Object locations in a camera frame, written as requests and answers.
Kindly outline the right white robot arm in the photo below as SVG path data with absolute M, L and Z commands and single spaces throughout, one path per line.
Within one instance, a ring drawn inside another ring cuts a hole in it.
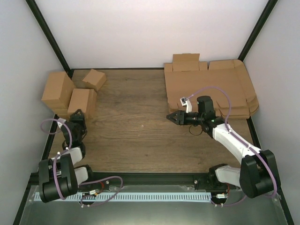
M 253 146 L 235 132 L 225 119 L 216 116 L 209 96 L 197 98 L 196 112 L 191 111 L 188 99 L 183 97 L 181 103 L 186 110 L 175 111 L 166 118 L 179 126 L 200 126 L 204 133 L 222 144 L 240 164 L 239 168 L 227 164 L 211 167 L 208 183 L 212 188 L 231 184 L 241 188 L 249 198 L 260 195 L 274 197 L 277 194 L 280 179 L 275 156 L 270 150 Z

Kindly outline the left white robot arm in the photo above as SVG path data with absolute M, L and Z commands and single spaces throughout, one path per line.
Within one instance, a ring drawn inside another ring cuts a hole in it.
M 86 153 L 83 139 L 87 135 L 87 128 L 82 110 L 78 109 L 72 113 L 69 120 L 59 118 L 54 121 L 62 131 L 65 141 L 62 144 L 62 152 L 39 162 L 39 195 L 44 203 L 65 200 L 77 193 L 79 185 L 91 189 L 96 183 L 95 176 L 89 173 L 89 166 L 75 168 L 75 164 L 80 162 Z

